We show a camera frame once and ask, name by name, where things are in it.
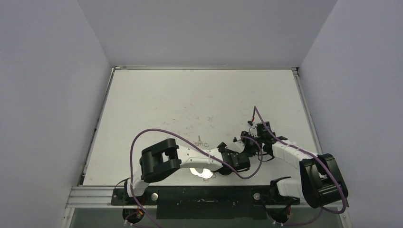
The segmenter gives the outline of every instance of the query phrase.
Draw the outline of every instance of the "robotic arm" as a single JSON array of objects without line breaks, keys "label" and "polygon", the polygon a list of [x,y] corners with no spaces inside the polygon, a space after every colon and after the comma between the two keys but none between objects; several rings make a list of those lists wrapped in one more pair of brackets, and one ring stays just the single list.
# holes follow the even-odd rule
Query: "robotic arm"
[{"label": "robotic arm", "polygon": [[[336,186],[315,159],[302,153],[299,149],[290,147],[292,142],[285,137],[280,136],[278,138],[286,145],[275,140],[262,123],[248,123],[251,127],[256,127],[256,134],[243,131],[241,136],[254,139],[264,152],[284,160],[300,171],[300,180],[290,177],[273,180],[271,185],[276,185],[276,194],[305,199],[313,208],[341,199]],[[179,146],[175,139],[166,139],[152,145],[142,151],[141,168],[134,172],[134,182],[131,186],[127,186],[127,194],[133,197],[130,189],[133,188],[136,197],[142,196],[150,183],[162,181],[180,168],[203,168],[212,172],[219,172],[222,175],[229,175],[232,172],[231,169],[223,166],[214,158],[228,163],[236,171],[248,169],[250,167],[249,157],[258,154],[258,146],[245,138],[239,140],[234,138],[233,142],[243,150],[241,153],[229,150],[223,142],[215,149],[203,150],[209,156],[201,154],[193,148]],[[313,153],[313,155],[319,158],[330,170],[344,196],[347,197],[348,191],[335,158],[331,154]]]},{"label": "robotic arm", "polygon": [[[144,149],[140,158],[141,169],[139,167],[134,173],[132,188],[135,196],[142,196],[150,183],[162,181],[180,168],[208,169],[222,175],[232,172],[214,158],[228,163],[236,171],[250,167],[247,154],[236,153],[226,147],[222,142],[215,149],[203,150],[209,154],[205,156],[193,148],[177,145],[175,139],[166,139]],[[127,194],[133,196],[130,188],[127,188]]]}]

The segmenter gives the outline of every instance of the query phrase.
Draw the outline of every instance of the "wire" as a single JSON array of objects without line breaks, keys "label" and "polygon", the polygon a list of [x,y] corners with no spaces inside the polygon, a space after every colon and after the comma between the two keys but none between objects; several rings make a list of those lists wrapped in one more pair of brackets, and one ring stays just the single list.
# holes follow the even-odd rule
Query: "wire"
[{"label": "wire", "polygon": [[[285,143],[285,142],[283,142],[282,140],[280,140],[279,138],[277,138],[277,137],[273,134],[273,132],[266,126],[266,123],[264,122],[264,120],[263,120],[262,116],[260,115],[259,110],[258,110],[258,108],[257,108],[256,106],[253,107],[253,116],[252,116],[253,118],[255,117],[255,112],[258,114],[259,119],[262,121],[262,124],[263,124],[263,126],[265,127],[265,129],[268,131],[268,133],[269,133],[275,140],[277,140],[279,143],[281,143],[281,144],[283,144],[283,145],[288,145],[287,143]],[[344,194],[343,194],[343,191],[341,190],[341,187],[340,187],[339,184],[337,183],[335,177],[332,175],[332,173],[331,173],[331,172],[329,171],[329,169],[326,167],[326,165],[323,164],[323,162],[322,162],[318,157],[316,157],[314,154],[312,154],[311,152],[308,152],[308,151],[306,151],[306,150],[304,150],[304,149],[302,149],[302,148],[299,148],[299,147],[297,147],[297,146],[294,146],[294,145],[288,145],[288,146],[289,146],[289,147],[292,147],[292,148],[294,148],[294,149],[299,149],[299,151],[301,151],[302,153],[307,154],[307,155],[311,156],[312,158],[314,158],[314,159],[322,166],[322,168],[325,170],[327,176],[332,180],[332,182],[335,184],[335,186],[336,186],[336,188],[337,188],[337,191],[340,193],[341,201],[342,201],[342,203],[343,203],[342,209],[341,209],[340,211],[337,211],[337,210],[330,210],[330,209],[327,209],[327,208],[324,208],[324,207],[321,207],[321,208],[322,208],[323,210],[327,211],[327,212],[334,213],[334,214],[342,214],[342,213],[344,213],[344,212],[345,212],[345,209],[346,209],[347,201],[346,201],[346,199],[345,199],[345,197],[344,197]]]},{"label": "wire", "polygon": [[[177,135],[177,134],[175,134],[175,133],[172,133],[172,132],[170,132],[170,131],[162,130],[162,129],[158,129],[158,128],[150,128],[150,129],[143,130],[142,132],[140,132],[140,133],[133,139],[132,146],[130,147],[130,173],[131,173],[131,176],[130,176],[130,183],[131,183],[131,185],[133,184],[133,148],[134,148],[134,144],[135,144],[135,142],[137,141],[137,139],[138,139],[142,134],[144,134],[144,133],[146,133],[146,132],[153,132],[153,131],[154,131],[154,132],[163,132],[163,133],[166,133],[166,134],[170,134],[170,135],[172,135],[172,136],[175,136],[176,138],[179,138],[179,139],[181,139],[182,141],[184,141],[185,143],[189,144],[191,147],[193,147],[194,149],[196,149],[198,152],[204,154],[205,156],[209,156],[208,153],[206,153],[206,152],[204,152],[203,150],[201,150],[199,147],[197,147],[195,144],[191,143],[189,140],[187,140],[187,139],[185,139],[185,138],[183,138],[183,137],[181,137],[181,136],[179,136],[179,135]],[[253,176],[255,176],[256,173],[258,173],[260,167],[262,166],[263,151],[262,151],[262,148],[260,147],[259,143],[258,143],[257,141],[255,141],[254,139],[249,138],[249,137],[247,137],[247,136],[241,136],[241,138],[249,139],[249,140],[251,140],[252,142],[254,142],[254,143],[258,146],[259,151],[260,151],[260,159],[261,159],[261,161],[260,161],[260,163],[259,163],[259,166],[258,166],[257,169],[255,170],[255,172],[253,172],[250,176],[247,176],[247,177],[241,176],[232,166],[230,166],[228,163],[224,162],[223,160],[220,160],[220,159],[218,159],[218,158],[216,158],[216,157],[214,157],[214,156],[212,156],[211,158],[214,159],[214,160],[216,160],[216,161],[218,161],[218,162],[220,162],[221,164],[227,166],[232,172],[235,173],[235,175],[237,175],[237,176],[240,177],[241,179],[246,180],[246,179],[252,178]],[[130,191],[132,192],[132,195],[133,195],[133,199],[136,201],[137,205],[140,206],[140,208],[144,211],[144,213],[145,213],[159,228],[162,228],[162,225],[161,225],[155,218],[153,218],[153,217],[148,213],[148,211],[141,205],[141,203],[138,201],[138,199],[136,198],[136,196],[135,196],[135,194],[134,194],[133,188],[132,188],[131,186],[128,186],[128,188],[130,188]]]},{"label": "wire", "polygon": [[265,160],[265,161],[262,161],[262,162],[269,162],[269,161],[271,161],[271,160],[273,160],[273,159],[275,159],[275,157],[271,157],[271,158],[269,158],[269,159],[267,159],[267,160]]},{"label": "wire", "polygon": [[124,180],[121,180],[119,183],[117,183],[117,184],[115,185],[115,187],[114,187],[114,190],[116,189],[116,187],[117,187],[120,183],[125,182],[125,181],[127,181],[128,179],[130,179],[130,177],[128,177],[128,178],[126,178],[126,179],[124,179]]}]

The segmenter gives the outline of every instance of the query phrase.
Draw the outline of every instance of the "white wall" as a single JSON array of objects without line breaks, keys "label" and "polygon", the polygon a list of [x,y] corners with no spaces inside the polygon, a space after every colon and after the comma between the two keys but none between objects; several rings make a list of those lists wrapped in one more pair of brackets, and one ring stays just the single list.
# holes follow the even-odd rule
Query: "white wall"
[{"label": "white wall", "polygon": [[78,0],[114,65],[296,67],[336,0]]},{"label": "white wall", "polygon": [[403,1],[339,0],[299,70],[355,227],[401,227]]},{"label": "white wall", "polygon": [[75,0],[0,3],[0,221],[58,227],[110,65]]}]

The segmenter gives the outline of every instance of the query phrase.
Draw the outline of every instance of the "metal bolt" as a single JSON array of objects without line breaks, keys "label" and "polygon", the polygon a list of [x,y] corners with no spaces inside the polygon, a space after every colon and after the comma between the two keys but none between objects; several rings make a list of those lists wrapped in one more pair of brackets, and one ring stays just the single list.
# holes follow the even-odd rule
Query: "metal bolt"
[{"label": "metal bolt", "polygon": [[156,201],[157,199],[158,199],[158,194],[157,193],[151,194],[151,200],[152,201]]},{"label": "metal bolt", "polygon": [[253,194],[253,198],[255,200],[259,200],[260,199],[260,194],[256,192],[255,194]]}]

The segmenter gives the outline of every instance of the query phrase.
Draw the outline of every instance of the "purple cable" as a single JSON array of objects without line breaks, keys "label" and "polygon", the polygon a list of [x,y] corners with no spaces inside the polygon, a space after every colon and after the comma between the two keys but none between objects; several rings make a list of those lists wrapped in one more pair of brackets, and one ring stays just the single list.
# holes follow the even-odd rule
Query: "purple cable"
[{"label": "purple cable", "polygon": [[[320,216],[322,215],[322,212],[323,212],[323,208],[320,209],[319,214],[318,214],[315,218],[311,219],[311,220],[308,221],[308,222],[289,223],[289,224],[283,223],[283,226],[289,226],[289,227],[291,227],[291,226],[304,226],[304,225],[311,224],[311,223],[315,222],[316,220],[318,220],[318,219],[320,218]],[[275,221],[269,214],[267,214],[267,215],[268,215],[268,217],[269,217],[271,220]]]},{"label": "purple cable", "polygon": [[[258,110],[258,108],[257,108],[256,106],[253,107],[253,116],[252,116],[252,117],[255,117],[255,112],[258,114],[260,121],[262,121],[263,126],[264,126],[265,129],[268,131],[268,133],[269,133],[275,140],[277,140],[278,142],[282,143],[283,145],[288,145],[288,143],[285,143],[285,142],[281,141],[279,138],[277,138],[277,137],[273,134],[273,132],[266,126],[266,123],[264,122],[264,120],[263,120],[262,116],[260,115],[259,110]],[[302,148],[299,148],[299,147],[297,147],[297,146],[294,146],[294,145],[290,145],[290,147],[292,147],[292,148],[294,148],[294,149],[299,149],[299,151],[303,152],[304,154],[307,154],[307,155],[311,156],[311,157],[314,158],[314,159],[322,166],[322,168],[326,171],[327,176],[332,180],[332,182],[335,184],[335,186],[336,186],[338,192],[340,193],[341,201],[342,201],[342,203],[343,203],[343,207],[342,207],[342,209],[341,209],[340,211],[337,211],[337,210],[330,210],[330,209],[327,209],[327,208],[324,208],[324,207],[321,207],[321,208],[322,208],[323,210],[327,211],[327,212],[330,212],[330,213],[342,214],[342,213],[345,211],[345,209],[346,209],[347,201],[346,201],[346,199],[345,199],[345,197],[344,197],[344,194],[343,194],[343,191],[341,190],[341,187],[339,186],[339,184],[337,183],[335,177],[332,175],[332,173],[329,171],[329,169],[325,166],[325,164],[323,164],[323,162],[322,162],[318,157],[316,157],[316,156],[315,156],[314,154],[312,154],[311,152],[308,152],[308,151],[306,151],[306,150],[304,150],[304,149],[302,149]]]},{"label": "purple cable", "polygon": [[[146,130],[140,132],[140,133],[133,139],[132,146],[130,147],[130,173],[131,173],[131,175],[130,175],[130,183],[131,183],[131,184],[133,183],[133,148],[134,148],[134,143],[135,143],[136,140],[140,137],[140,135],[142,135],[142,134],[144,134],[144,133],[146,133],[146,132],[152,132],[152,131],[154,131],[154,132],[163,132],[163,133],[166,133],[166,134],[170,134],[170,135],[172,135],[172,136],[175,136],[175,137],[181,139],[182,141],[184,141],[185,143],[189,144],[190,146],[192,146],[192,147],[193,147],[194,149],[196,149],[198,152],[200,152],[200,153],[202,153],[202,154],[204,154],[204,155],[206,155],[206,156],[209,157],[209,154],[208,154],[208,153],[206,153],[206,152],[204,152],[203,150],[201,150],[199,147],[197,147],[196,145],[194,145],[193,143],[191,143],[189,140],[187,140],[187,139],[185,139],[185,138],[183,138],[183,137],[181,137],[181,136],[179,136],[179,135],[177,135],[177,134],[175,134],[175,133],[172,133],[172,132],[166,131],[166,130],[162,130],[162,129],[157,129],[157,128],[146,129]],[[252,142],[254,142],[254,143],[258,146],[259,151],[260,151],[260,163],[259,163],[259,166],[258,166],[258,168],[255,170],[255,172],[252,173],[250,176],[248,176],[248,177],[243,177],[243,176],[241,176],[233,167],[231,167],[228,163],[224,162],[223,160],[220,160],[220,159],[218,159],[218,158],[216,158],[216,157],[214,157],[214,156],[211,156],[211,158],[214,159],[214,160],[216,160],[216,161],[218,161],[218,162],[220,162],[221,164],[227,166],[232,172],[234,172],[234,173],[235,173],[238,177],[240,177],[241,179],[246,180],[246,179],[249,179],[249,178],[253,177],[253,176],[259,171],[260,167],[262,166],[263,152],[262,152],[262,149],[261,149],[261,147],[259,146],[258,142],[255,141],[254,139],[249,138],[249,137],[246,137],[246,136],[241,136],[241,138],[249,139],[249,140],[251,140]],[[135,196],[132,187],[130,187],[130,191],[132,192],[132,195]],[[136,204],[141,208],[141,210],[143,210],[144,213],[145,213],[159,228],[162,228],[161,224],[160,224],[155,218],[153,218],[153,217],[148,213],[148,211],[141,205],[141,203],[138,201],[138,199],[137,199],[136,197],[133,197],[133,199],[136,201]]]}]

